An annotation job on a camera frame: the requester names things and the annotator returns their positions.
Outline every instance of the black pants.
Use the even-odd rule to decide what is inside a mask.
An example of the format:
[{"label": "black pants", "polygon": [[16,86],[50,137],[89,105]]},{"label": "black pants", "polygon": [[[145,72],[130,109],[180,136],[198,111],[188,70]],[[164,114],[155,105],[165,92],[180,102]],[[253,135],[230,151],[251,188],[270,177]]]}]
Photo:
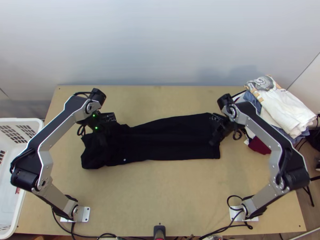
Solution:
[{"label": "black pants", "polygon": [[209,141],[215,130],[210,113],[177,116],[135,127],[116,123],[108,133],[82,137],[86,147],[82,167],[97,169],[144,160],[186,160],[220,158],[218,142]]}]

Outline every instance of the white t-shirt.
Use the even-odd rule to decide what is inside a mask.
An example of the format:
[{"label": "white t-shirt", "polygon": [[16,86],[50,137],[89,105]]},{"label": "white t-shirt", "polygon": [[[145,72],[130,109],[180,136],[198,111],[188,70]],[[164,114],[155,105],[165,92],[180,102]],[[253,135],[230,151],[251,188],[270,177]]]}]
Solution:
[{"label": "white t-shirt", "polygon": [[312,125],[316,115],[303,102],[281,88],[271,76],[262,76],[245,85],[261,103],[260,116],[269,124],[282,128],[296,138]]}]

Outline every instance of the wooden table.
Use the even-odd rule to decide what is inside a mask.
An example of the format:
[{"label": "wooden table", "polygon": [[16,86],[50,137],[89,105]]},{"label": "wooden table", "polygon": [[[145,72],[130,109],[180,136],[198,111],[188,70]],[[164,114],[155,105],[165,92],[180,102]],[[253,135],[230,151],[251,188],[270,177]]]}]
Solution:
[{"label": "wooden table", "polygon": [[[46,123],[62,111],[75,92],[94,86],[59,86]],[[107,95],[101,112],[115,112],[121,124],[135,126],[159,118],[220,113],[217,99],[242,87],[224,86],[95,86]],[[143,161],[85,170],[84,145],[74,125],[51,149],[54,184],[90,206],[90,220],[77,223],[75,232],[117,236],[151,236],[153,226],[166,226],[168,236],[203,235],[230,223],[226,199],[257,193],[268,182],[268,157],[250,150],[244,138],[228,136],[221,143],[221,159]],[[295,191],[271,204],[252,222],[253,230],[231,228],[224,235],[305,231]],[[54,222],[50,207],[27,192],[16,232],[65,235]]]}]

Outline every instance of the red cloth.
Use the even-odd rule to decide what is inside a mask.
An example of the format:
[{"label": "red cloth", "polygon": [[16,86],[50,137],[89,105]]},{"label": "red cloth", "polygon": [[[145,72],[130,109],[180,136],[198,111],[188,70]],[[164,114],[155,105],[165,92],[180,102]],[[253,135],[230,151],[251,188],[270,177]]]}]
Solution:
[{"label": "red cloth", "polygon": [[248,147],[263,155],[271,153],[271,150],[257,136],[250,141]]}]

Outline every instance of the folded shirt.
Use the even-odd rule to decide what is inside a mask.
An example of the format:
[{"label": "folded shirt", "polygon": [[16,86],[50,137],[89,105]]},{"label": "folded shirt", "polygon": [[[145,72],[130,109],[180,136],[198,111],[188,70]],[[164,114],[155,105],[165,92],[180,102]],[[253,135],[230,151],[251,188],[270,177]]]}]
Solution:
[{"label": "folded shirt", "polygon": [[262,105],[260,116],[269,124],[282,128],[293,139],[316,119],[309,108],[281,88],[271,76],[248,81],[244,86]]},{"label": "folded shirt", "polygon": [[[244,93],[243,95],[243,99],[251,102],[257,109],[258,114],[261,113],[262,110],[262,106],[260,104],[260,102],[253,96],[253,94],[251,92],[249,92],[248,90]],[[305,131],[303,131],[299,136],[297,136],[296,138],[292,138],[289,134],[287,134],[282,128],[273,126],[276,130],[278,130],[279,132],[282,133],[282,135],[284,135],[288,140],[290,140],[290,142],[292,142],[292,144],[295,144],[297,142],[299,142],[301,139],[305,138],[306,136],[310,135],[309,129],[307,128]]]}]

